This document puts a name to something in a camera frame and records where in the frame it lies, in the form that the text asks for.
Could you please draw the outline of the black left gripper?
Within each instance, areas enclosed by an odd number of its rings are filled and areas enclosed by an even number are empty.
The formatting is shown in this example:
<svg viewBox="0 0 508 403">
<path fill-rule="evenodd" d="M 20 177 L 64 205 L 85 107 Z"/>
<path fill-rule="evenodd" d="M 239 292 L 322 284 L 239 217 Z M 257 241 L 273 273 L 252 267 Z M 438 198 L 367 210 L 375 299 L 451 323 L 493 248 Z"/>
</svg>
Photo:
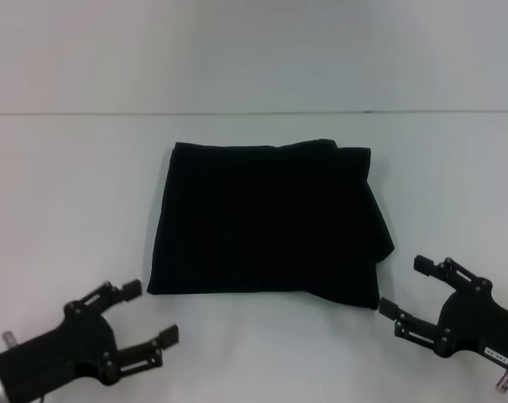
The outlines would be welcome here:
<svg viewBox="0 0 508 403">
<path fill-rule="evenodd" d="M 163 352 L 179 343 L 176 324 L 148 342 L 117 349 L 113 330 L 101 313 L 142 295 L 135 279 L 117 287 L 109 281 L 65 306 L 55 329 L 0 353 L 0 380 L 11 402 L 39 399 L 79 378 L 109 386 L 163 365 Z"/>
</svg>

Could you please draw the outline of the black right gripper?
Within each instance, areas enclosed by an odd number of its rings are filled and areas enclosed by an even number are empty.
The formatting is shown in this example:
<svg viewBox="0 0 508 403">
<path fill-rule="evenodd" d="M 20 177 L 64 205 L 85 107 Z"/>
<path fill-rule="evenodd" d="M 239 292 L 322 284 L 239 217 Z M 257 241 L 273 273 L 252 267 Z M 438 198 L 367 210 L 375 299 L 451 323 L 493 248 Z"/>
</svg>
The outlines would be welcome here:
<svg viewBox="0 0 508 403">
<path fill-rule="evenodd" d="M 492 283 L 478 277 L 451 258 L 435 264 L 417 255 L 414 270 L 434 277 L 455 292 L 444 303 L 437 325 L 414 317 L 394 302 L 380 299 L 379 313 L 394 322 L 398 338 L 433 350 L 442 358 L 470 351 L 508 366 L 508 310 L 492 297 Z"/>
</svg>

